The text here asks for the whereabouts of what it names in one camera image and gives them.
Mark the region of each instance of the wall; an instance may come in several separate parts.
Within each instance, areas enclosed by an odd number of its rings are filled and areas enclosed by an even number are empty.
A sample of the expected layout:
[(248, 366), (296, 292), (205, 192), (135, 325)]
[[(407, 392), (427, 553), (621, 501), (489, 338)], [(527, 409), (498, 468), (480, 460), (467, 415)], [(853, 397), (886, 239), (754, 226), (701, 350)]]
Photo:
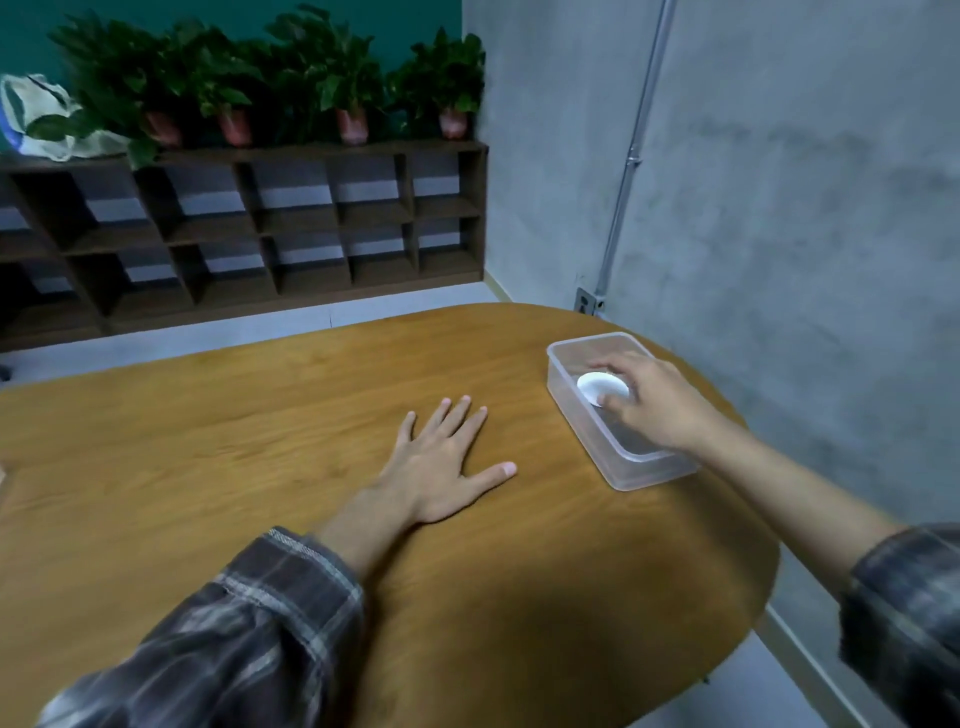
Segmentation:
[[(680, 0), (608, 301), (908, 522), (960, 520), (957, 27), (935, 0)], [(774, 606), (896, 724), (792, 558)]]
[(516, 301), (573, 306), (595, 278), (659, 0), (465, 0), (487, 47), (487, 270)]
[[(386, 68), (399, 65), (410, 45), (432, 40), (437, 28), (445, 26), (453, 35), (460, 32), (459, 0), (317, 0), (335, 22), (349, 21), (360, 35), (376, 36), (372, 50)], [(60, 75), (55, 46), (46, 34), (63, 22), (65, 14), (79, 15), (87, 9), (104, 18), (126, 20), (158, 31), (181, 17), (196, 15), (219, 25), (231, 36), (256, 36), (279, 12), (290, 12), (297, 0), (228, 2), (227, 0), (168, 0), (163, 3), (131, 3), (126, 0), (30, 0), (11, 4), (4, 10), (0, 26), (0, 73), (44, 73)]]

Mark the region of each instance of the wooden table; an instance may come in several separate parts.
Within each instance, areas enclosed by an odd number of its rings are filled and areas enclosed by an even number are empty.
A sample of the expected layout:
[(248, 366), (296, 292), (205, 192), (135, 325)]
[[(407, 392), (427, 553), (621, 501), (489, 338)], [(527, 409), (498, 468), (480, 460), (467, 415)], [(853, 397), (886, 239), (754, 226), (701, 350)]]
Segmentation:
[(408, 409), (464, 393), (491, 412), (467, 472), (509, 458), (519, 475), (396, 554), (352, 725), (623, 728), (683, 691), (747, 635), (779, 552), (709, 473), (604, 482), (544, 350), (615, 329), (459, 306), (0, 393), (4, 724), (129, 654), (259, 532), (328, 517)]

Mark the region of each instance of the green wall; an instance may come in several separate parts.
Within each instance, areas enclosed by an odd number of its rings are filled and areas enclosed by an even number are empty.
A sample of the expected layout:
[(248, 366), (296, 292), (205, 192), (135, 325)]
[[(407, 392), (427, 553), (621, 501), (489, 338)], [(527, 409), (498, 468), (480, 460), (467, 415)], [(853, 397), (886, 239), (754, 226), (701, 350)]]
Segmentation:
[[(126, 20), (147, 30), (160, 30), (174, 20), (196, 15), (219, 25), (231, 36), (255, 36), (278, 12), (289, 12), (299, 0), (20, 0), (11, 2), (0, 18), (0, 73), (43, 73), (60, 79), (56, 48), (47, 32), (62, 22), (65, 13), (80, 14), (92, 8), (106, 18)], [(314, 0), (333, 13), (334, 21), (347, 20), (358, 34), (376, 36), (371, 50), (384, 69), (399, 65), (410, 45), (429, 40), (441, 25), (452, 35), (461, 28), (460, 0)]]

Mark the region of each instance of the white bag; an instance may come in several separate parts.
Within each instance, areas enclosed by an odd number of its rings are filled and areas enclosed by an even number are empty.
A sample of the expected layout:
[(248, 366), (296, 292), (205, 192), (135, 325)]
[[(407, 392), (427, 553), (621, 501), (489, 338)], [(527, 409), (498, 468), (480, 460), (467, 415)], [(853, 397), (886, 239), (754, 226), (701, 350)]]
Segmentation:
[[(20, 100), (22, 118), (18, 117), (10, 94)], [(40, 116), (53, 113), (69, 116), (80, 108), (80, 104), (70, 98), (65, 88), (48, 83), (46, 77), (39, 74), (0, 77), (0, 102), (4, 117), (0, 118), (0, 128), (11, 146), (21, 155), (47, 157), (53, 161), (67, 161), (72, 157), (106, 157), (124, 154), (130, 143), (125, 136), (105, 131), (94, 132), (83, 139), (66, 136), (62, 141), (44, 141), (27, 136), (27, 127)]]

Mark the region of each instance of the electrical outlet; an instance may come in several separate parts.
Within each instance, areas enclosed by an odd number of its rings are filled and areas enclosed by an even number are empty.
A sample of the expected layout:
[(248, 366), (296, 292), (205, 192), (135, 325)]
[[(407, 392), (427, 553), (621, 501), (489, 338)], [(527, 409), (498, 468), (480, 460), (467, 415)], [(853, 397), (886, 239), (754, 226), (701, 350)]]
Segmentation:
[(573, 310), (577, 313), (585, 313), (588, 316), (592, 316), (597, 310), (596, 297), (583, 288), (578, 288), (577, 300), (573, 304)]

